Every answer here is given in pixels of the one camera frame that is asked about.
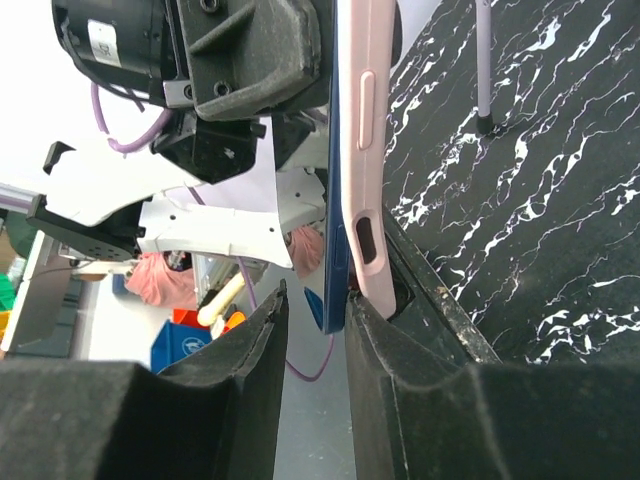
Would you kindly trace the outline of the bare blue phone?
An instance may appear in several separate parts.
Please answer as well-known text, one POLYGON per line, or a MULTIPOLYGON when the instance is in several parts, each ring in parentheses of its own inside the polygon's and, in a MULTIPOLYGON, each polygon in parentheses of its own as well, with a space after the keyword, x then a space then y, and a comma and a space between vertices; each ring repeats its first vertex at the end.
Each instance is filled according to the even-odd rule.
POLYGON ((339 134, 338 77, 334 75, 331 80, 329 101, 329 164, 322 322, 322 331, 326 335, 335 334, 344 328, 351 260, 341 208, 339 134))

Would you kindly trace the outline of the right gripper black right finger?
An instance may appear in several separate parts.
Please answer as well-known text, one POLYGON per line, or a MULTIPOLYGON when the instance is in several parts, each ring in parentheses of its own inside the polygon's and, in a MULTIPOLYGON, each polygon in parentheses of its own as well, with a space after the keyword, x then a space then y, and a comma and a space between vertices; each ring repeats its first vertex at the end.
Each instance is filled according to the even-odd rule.
POLYGON ((345 324, 361 479, 635 479, 634 364, 447 362, 364 300, 345 324))

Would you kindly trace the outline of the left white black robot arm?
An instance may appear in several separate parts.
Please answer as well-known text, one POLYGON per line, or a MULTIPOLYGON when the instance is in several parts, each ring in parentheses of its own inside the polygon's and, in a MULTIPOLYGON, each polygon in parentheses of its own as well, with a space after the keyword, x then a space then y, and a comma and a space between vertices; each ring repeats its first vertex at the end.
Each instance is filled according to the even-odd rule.
POLYGON ((28 222, 96 260, 144 253, 283 267, 325 215, 329 1, 56 1, 58 42, 93 93, 160 108, 140 139, 54 143, 28 222))

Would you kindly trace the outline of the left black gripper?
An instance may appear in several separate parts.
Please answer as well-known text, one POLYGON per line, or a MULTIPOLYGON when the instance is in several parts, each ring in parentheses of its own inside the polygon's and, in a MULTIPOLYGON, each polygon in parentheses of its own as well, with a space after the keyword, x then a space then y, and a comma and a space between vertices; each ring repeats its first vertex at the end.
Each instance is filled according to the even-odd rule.
POLYGON ((327 103, 333 53, 330 1, 165 0, 165 108, 240 120, 327 103))

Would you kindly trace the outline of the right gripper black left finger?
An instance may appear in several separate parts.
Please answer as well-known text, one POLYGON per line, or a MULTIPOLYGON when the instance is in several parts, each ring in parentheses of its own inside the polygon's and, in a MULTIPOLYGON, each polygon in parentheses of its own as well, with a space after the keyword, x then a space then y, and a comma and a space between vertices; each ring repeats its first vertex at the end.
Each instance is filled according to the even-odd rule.
POLYGON ((244 323, 160 373, 130 362, 3 362, 2 477, 271 478, 288 319, 280 285, 244 323))

